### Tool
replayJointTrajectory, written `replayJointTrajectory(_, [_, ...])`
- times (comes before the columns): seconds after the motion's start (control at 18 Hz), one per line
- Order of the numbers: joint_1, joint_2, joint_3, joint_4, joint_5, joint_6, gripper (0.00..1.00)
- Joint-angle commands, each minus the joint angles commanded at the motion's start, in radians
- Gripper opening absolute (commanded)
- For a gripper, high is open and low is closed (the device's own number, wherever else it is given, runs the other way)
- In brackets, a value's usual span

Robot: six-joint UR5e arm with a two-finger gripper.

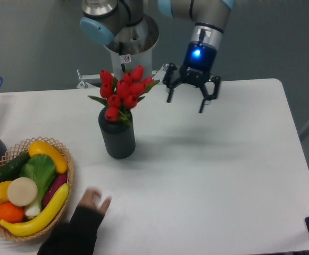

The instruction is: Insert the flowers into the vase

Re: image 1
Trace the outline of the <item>black sleeved forearm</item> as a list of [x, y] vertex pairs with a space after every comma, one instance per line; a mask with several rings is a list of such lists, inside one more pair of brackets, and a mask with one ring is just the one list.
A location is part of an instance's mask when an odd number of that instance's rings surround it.
[[97, 210], [77, 206], [69, 222], [54, 227], [38, 254], [93, 254], [103, 219]]

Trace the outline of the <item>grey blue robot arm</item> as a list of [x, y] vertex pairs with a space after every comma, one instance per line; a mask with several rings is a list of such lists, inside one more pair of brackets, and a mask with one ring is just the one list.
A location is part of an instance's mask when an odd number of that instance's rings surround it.
[[[162, 14], [195, 24], [183, 64], [170, 63], [165, 70], [167, 101], [171, 101], [177, 86], [189, 84], [202, 92], [202, 112], [206, 102], [218, 97], [221, 78], [212, 76], [211, 68], [233, 1], [158, 1], [157, 5]], [[81, 8], [81, 30], [110, 52], [118, 79], [137, 65], [143, 66], [145, 75], [152, 73], [152, 50], [159, 30], [155, 20], [144, 13], [143, 1], [82, 1]]]

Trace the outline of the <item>person's hand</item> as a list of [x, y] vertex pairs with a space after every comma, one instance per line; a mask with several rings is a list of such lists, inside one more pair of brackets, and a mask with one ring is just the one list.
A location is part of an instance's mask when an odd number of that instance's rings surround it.
[[93, 211], [98, 212], [101, 215], [105, 215], [110, 207], [112, 198], [106, 197], [103, 201], [100, 190], [95, 188], [87, 188], [81, 197], [78, 206], [86, 207]]

